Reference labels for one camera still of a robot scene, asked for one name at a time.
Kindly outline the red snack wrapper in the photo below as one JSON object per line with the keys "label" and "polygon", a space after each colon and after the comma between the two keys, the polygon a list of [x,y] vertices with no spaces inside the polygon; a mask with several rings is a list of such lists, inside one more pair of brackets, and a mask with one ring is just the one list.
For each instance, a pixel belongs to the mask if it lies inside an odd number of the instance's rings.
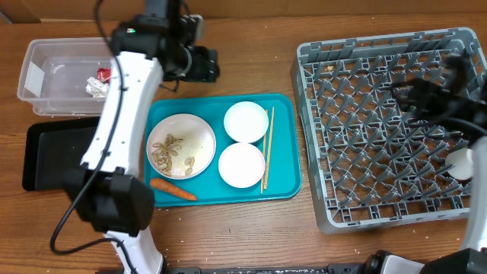
{"label": "red snack wrapper", "polygon": [[97,70],[97,80],[103,84],[109,84],[111,79],[110,68],[99,68]]}

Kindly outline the small foil ball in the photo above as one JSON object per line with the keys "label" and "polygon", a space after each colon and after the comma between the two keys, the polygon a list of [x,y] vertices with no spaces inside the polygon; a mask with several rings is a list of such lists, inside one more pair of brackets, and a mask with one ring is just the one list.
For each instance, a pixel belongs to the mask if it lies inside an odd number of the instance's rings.
{"label": "small foil ball", "polygon": [[109,91],[109,85],[96,78],[90,77],[87,80],[86,92],[92,97],[106,97]]}

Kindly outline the white cup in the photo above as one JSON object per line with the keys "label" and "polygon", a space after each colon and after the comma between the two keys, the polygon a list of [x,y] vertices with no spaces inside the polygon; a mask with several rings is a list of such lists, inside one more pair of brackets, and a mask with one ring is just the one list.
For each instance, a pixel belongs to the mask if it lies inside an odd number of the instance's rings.
{"label": "white cup", "polygon": [[468,180],[473,176],[473,150],[461,148],[451,152],[445,158],[445,165],[450,166],[447,171],[456,180]]}

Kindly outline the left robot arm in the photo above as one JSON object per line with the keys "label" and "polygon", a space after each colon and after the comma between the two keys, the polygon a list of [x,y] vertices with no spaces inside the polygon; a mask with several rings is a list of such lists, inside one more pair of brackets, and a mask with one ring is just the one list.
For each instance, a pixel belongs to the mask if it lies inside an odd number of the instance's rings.
{"label": "left robot arm", "polygon": [[154,192],[138,179],[143,131],[164,81],[217,80],[218,54],[195,44],[203,19],[180,0],[148,1],[142,14],[103,36],[111,53],[110,89],[79,167],[63,177],[77,213],[112,244],[126,273],[162,273],[150,232]]}

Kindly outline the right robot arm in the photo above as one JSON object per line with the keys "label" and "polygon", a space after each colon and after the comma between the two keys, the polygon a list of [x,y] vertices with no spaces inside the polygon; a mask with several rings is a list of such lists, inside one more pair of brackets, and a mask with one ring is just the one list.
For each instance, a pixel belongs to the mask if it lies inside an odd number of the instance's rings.
{"label": "right robot arm", "polygon": [[469,54],[451,54],[444,60],[453,78],[442,87],[421,78],[394,83],[390,92],[402,110],[414,108],[412,128],[443,126],[469,139],[470,209],[459,251],[428,263],[419,263],[380,250],[368,258],[363,273],[485,273],[486,272],[486,105],[461,97],[467,85]]}

